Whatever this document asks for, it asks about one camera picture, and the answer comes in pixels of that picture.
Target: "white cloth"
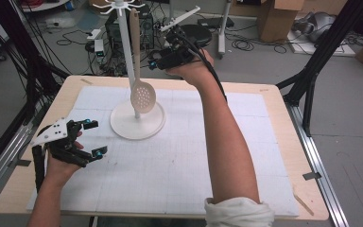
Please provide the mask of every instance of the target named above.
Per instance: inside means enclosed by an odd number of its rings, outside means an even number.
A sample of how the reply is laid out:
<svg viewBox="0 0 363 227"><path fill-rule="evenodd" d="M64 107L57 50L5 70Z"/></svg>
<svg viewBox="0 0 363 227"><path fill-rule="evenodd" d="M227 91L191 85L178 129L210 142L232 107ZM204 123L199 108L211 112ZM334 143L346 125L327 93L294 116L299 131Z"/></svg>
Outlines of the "white cloth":
<svg viewBox="0 0 363 227"><path fill-rule="evenodd" d="M205 200L207 227L268 227L274 221L274 212L265 203L248 198L233 198L212 204Z"/></svg>

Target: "wooden tabletop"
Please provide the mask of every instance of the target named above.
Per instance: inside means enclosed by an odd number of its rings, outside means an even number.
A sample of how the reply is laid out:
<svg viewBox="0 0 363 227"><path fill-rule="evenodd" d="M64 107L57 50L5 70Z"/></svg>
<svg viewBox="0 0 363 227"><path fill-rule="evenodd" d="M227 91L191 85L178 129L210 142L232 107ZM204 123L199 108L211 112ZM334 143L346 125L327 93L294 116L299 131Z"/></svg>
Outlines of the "wooden tabletop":
<svg viewBox="0 0 363 227"><path fill-rule="evenodd" d="M194 90L185 81L175 79L145 79L155 89ZM222 83L225 92L260 94L268 108L268 114L282 157L285 162L294 196L299 206L300 215L294 219L325 220L329 218L328 210L315 180L306 181L303 174L311 172L303 147L294 129L294 125L283 102L279 89L269 84ZM71 76L63 83L58 95L44 117L42 127L67 116L78 98L83 86L130 87L125 78L103 78ZM32 161L31 148L28 147L22 159ZM0 214L28 214L27 203L35 188L34 164L17 166L0 195ZM72 215L94 215L98 213L72 213Z"/></svg>

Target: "human hand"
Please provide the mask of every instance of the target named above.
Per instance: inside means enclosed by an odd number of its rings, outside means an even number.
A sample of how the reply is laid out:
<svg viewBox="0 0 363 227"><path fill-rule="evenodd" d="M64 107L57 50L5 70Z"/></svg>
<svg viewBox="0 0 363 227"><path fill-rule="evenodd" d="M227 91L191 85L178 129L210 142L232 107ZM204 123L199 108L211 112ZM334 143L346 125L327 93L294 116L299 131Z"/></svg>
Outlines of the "human hand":
<svg viewBox="0 0 363 227"><path fill-rule="evenodd" d="M200 51L206 60L214 66L214 59L208 51L205 49L201 49ZM187 64L166 69L165 71L169 75L182 77L186 82L196 87L205 84L208 79L214 79L205 64L197 57Z"/></svg>
<svg viewBox="0 0 363 227"><path fill-rule="evenodd" d="M84 146L81 143L75 141L75 146L78 149L83 149ZM48 166L44 183L51 183L52 186L63 188L64 185L69 181L72 175L80 169L80 166L74 164L68 164L61 160L52 157L52 154L48 154Z"/></svg>

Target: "floor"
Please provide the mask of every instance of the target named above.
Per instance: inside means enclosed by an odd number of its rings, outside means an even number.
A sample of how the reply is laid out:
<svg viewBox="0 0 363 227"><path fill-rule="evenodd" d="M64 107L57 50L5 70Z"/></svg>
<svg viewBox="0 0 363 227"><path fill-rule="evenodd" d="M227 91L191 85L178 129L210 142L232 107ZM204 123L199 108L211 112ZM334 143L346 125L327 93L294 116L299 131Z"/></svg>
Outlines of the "floor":
<svg viewBox="0 0 363 227"><path fill-rule="evenodd" d="M39 19L48 16L47 11ZM103 26L106 18L84 4L70 12L75 27L45 31L43 37L73 74L91 73L84 45L57 45L62 34L76 29L89 30ZM239 29L254 25L254 21L233 18ZM256 27L228 31L246 37L256 37ZM85 42L84 34L70 35L74 41ZM215 56L217 37L206 48ZM252 51L238 50L226 41L226 55L216 59L215 69L221 81L276 84L300 72L310 56L293 54L288 45L285 53L275 52L273 46L254 44ZM10 60L0 61L0 135L25 103L25 92ZM142 71L145 78L172 79L159 70ZM363 226L363 64L351 57L332 57L317 80L311 131L320 157L329 174L350 226ZM0 191L10 176L8 167L0 180ZM0 215L0 226L25 226L28 216ZM88 226L87 217L63 217L62 226ZM274 226L334 226L331 220L277 220Z"/></svg>

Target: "white spoon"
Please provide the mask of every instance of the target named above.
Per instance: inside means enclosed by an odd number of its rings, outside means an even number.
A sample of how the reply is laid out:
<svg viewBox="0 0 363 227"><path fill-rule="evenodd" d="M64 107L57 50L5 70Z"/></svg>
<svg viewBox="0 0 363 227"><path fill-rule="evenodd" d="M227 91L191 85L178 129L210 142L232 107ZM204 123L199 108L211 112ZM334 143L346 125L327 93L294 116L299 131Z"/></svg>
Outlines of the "white spoon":
<svg viewBox="0 0 363 227"><path fill-rule="evenodd" d="M140 19L136 9L130 12L130 33L134 52L134 84L131 89L131 105L140 114L152 110L156 103L154 88L147 82L140 80Z"/></svg>

